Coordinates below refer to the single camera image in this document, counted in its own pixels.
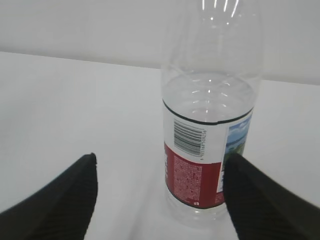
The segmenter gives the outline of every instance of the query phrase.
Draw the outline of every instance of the white background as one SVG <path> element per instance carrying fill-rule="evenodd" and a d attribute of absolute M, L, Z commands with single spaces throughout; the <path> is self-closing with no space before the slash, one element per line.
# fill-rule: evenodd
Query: white background
<path fill-rule="evenodd" d="M 0 51 L 157 68 L 173 1 L 0 0 Z M 317 84 L 320 1 L 260 1 L 265 78 Z"/>

